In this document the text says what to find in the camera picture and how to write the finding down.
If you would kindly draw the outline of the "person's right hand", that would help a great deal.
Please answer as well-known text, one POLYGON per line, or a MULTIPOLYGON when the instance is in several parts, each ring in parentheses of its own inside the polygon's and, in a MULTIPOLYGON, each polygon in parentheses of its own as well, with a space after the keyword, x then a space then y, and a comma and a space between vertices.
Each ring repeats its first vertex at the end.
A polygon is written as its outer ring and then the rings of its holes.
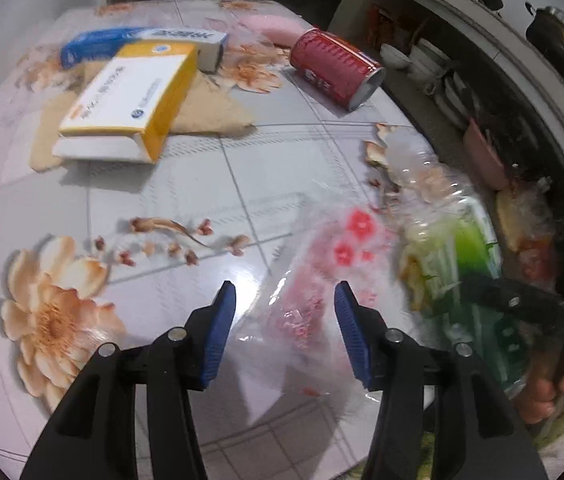
POLYGON ((527 425, 536 425, 549 418, 556 409, 555 399, 564 398, 564 376, 555 387, 548 359, 536 354, 530 364, 526 384, 513 403, 527 425))

